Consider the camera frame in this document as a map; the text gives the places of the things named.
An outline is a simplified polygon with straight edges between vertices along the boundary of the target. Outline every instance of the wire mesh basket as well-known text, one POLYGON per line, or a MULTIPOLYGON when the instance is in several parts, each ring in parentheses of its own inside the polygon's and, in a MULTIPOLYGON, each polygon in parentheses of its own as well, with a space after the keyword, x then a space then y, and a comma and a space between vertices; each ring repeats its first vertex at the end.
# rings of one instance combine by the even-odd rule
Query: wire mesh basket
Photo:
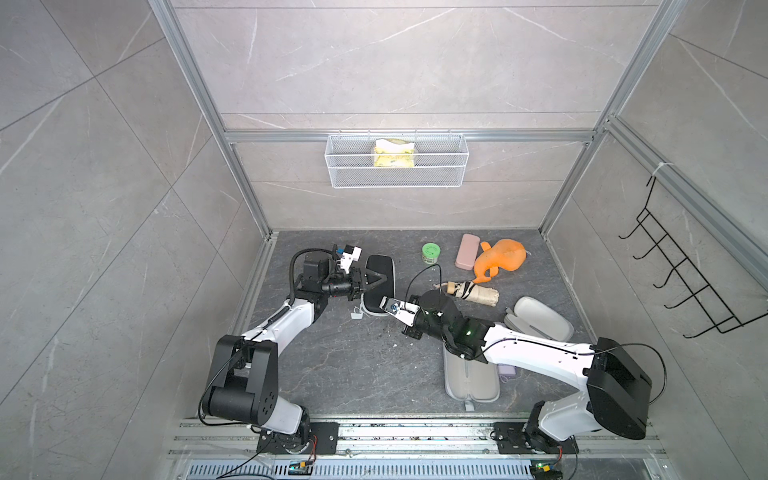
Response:
POLYGON ((463 134, 333 134, 326 144, 326 164, 334 188, 459 187, 468 158, 463 134), (375 166, 379 154, 374 147, 381 138, 413 142, 413 166, 375 166))

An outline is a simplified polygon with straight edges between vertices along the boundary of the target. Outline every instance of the orange stuffed animal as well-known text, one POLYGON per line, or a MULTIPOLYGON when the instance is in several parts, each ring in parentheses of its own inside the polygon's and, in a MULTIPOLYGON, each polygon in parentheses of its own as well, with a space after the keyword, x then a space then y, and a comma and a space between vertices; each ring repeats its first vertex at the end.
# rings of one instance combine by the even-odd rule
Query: orange stuffed animal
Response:
POLYGON ((480 243, 480 246, 483 253, 475 260, 475 283, 490 282, 491 276, 498 275, 499 267, 511 272, 520 268, 525 261, 525 247, 520 242, 505 238, 496 242, 493 248, 488 242, 480 243), (490 270, 491 276, 485 276, 487 270, 490 270))

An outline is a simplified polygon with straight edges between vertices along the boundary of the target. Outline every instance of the pink case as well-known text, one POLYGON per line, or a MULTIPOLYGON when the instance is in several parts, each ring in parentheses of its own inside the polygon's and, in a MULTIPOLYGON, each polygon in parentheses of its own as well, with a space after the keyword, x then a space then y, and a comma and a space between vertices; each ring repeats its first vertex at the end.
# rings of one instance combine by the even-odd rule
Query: pink case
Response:
POLYGON ((458 248, 458 255, 456 255, 456 266, 464 270, 472 270, 475 266, 475 260, 478 258, 479 247, 480 237, 465 233, 462 237, 462 245, 458 248))

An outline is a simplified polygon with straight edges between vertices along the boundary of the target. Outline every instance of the gray marble wall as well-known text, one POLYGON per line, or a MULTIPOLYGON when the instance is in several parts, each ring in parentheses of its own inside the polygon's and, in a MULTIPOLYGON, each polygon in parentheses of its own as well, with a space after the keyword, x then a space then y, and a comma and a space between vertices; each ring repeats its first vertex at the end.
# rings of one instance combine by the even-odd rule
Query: gray marble wall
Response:
POLYGON ((592 127, 648 3, 176 6, 228 127, 592 127))
POLYGON ((622 112, 766 249, 767 25, 763 0, 692 0, 622 112))
POLYGON ((149 478, 260 235, 146 2, 0 18, 0 477, 149 478))
MULTIPOLYGON (((174 2, 227 128, 288 130, 592 128, 656 4, 174 2)), ((239 151, 281 230, 537 227, 579 152, 469 147, 464 185, 447 190, 334 190, 319 144, 239 151)))
MULTIPOLYGON (((768 4, 692 0, 635 89, 622 118, 758 242, 768 245, 768 4)), ((550 241, 595 331, 645 341, 668 358, 670 385, 651 420, 684 478, 764 478, 768 460, 768 319, 720 334, 636 225, 649 173, 609 139, 579 182, 550 241), (695 439, 695 449, 690 448, 695 439)), ((742 320, 768 293, 672 196, 656 185, 649 208, 742 320)), ((651 229, 656 239, 658 230, 651 229)), ((682 253, 663 243, 677 262, 682 253)), ((703 285, 695 271, 687 281, 703 285)), ((699 295, 716 319, 728 313, 699 295)), ((651 366, 648 352, 637 355, 651 366)))

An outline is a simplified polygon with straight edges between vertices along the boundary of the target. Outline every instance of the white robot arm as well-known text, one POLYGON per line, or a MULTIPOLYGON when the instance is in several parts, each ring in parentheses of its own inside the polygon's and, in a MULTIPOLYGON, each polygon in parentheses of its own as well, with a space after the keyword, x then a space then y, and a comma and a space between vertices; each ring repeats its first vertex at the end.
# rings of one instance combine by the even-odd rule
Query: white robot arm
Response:
MULTIPOLYGON (((348 246, 346 250, 348 255, 353 251, 359 255, 359 249, 348 246)), ((362 273, 343 264, 335 248, 321 251, 331 254, 331 260, 308 256, 288 300, 269 319, 242 336, 219 340, 200 401, 202 412, 278 432, 287 451, 305 446, 309 414, 279 396, 277 357, 317 320, 329 296, 354 300, 380 286, 388 290, 379 288, 380 311, 403 322, 407 336, 420 339, 427 333, 464 359, 514 365, 578 390, 563 399, 536 404, 525 426, 533 449, 556 452, 572 435, 602 428, 629 439, 644 438, 651 381, 613 340, 599 339, 593 346, 527 336, 502 324, 464 317, 454 300, 440 290, 412 296, 406 303, 392 298, 394 286, 386 282, 386 273, 366 269, 368 280, 378 280, 364 283, 362 273), (243 368, 250 368, 247 378, 234 374, 243 368)))

